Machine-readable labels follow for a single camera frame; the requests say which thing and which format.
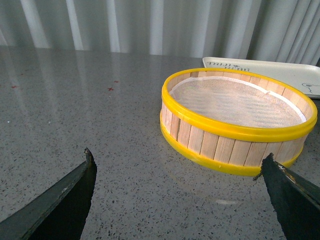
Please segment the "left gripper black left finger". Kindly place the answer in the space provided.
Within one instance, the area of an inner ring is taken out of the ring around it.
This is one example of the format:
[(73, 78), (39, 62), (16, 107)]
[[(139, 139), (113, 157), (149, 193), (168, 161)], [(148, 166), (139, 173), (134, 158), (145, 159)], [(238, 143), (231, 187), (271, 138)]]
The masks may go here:
[(0, 223), (2, 240), (79, 240), (88, 217), (97, 165), (88, 148), (86, 160)]

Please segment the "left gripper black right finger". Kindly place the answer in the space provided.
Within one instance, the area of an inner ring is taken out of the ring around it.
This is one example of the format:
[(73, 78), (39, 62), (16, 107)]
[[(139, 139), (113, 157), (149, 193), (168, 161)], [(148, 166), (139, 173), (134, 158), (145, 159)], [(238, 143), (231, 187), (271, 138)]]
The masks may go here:
[(277, 220), (288, 240), (320, 238), (320, 188), (274, 160), (270, 153), (261, 171)]

